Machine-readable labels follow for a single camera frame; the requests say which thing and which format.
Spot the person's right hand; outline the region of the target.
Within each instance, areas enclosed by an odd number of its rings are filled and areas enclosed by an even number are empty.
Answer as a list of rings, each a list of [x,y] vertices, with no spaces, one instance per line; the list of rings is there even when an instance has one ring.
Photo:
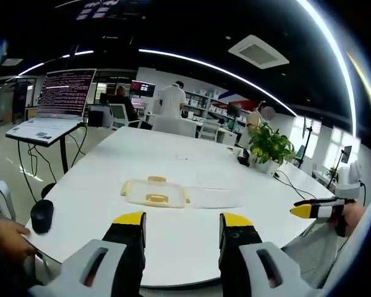
[[[349,238],[361,221],[366,208],[357,203],[346,204],[343,209],[343,215],[346,222],[345,237]]]

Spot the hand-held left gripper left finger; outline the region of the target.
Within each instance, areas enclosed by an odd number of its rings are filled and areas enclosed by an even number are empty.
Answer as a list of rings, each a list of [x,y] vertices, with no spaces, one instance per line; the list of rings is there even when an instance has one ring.
[[[30,296],[138,296],[145,269],[145,212],[117,217],[102,240],[93,239],[68,257],[59,275],[35,285]]]

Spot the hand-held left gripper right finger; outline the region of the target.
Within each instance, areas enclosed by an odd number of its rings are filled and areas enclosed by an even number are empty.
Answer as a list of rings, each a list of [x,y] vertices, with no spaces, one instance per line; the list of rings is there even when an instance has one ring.
[[[316,296],[301,270],[284,251],[264,242],[247,218],[220,214],[220,257],[223,296]]]

